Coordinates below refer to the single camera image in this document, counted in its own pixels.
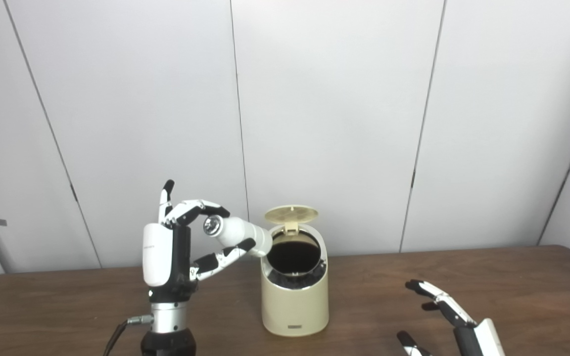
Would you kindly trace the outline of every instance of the robotic hand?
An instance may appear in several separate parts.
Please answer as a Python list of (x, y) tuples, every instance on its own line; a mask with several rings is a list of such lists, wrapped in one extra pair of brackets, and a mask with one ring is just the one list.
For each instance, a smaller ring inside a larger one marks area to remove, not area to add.
[[(406, 288), (434, 300), (421, 307), (425, 311), (440, 310), (455, 327), (454, 336), (462, 356), (505, 356), (491, 319), (486, 318), (477, 324), (448, 293), (429, 282), (411, 279), (406, 282)], [(419, 347), (406, 331), (397, 333), (397, 338), (409, 356), (432, 356), (426, 349)]]
[[(140, 349), (143, 356), (194, 356), (196, 343), (186, 326), (186, 307), (197, 291), (197, 282), (221, 272), (249, 253), (265, 256), (272, 248), (272, 236), (206, 200), (186, 200), (173, 207), (170, 193), (175, 183), (168, 180), (160, 195), (157, 223), (144, 227), (142, 272), (149, 286), (151, 314), (127, 319), (109, 339), (105, 356), (129, 324), (151, 324)], [(190, 223), (208, 216), (204, 232), (216, 238), (224, 249), (190, 263)]]

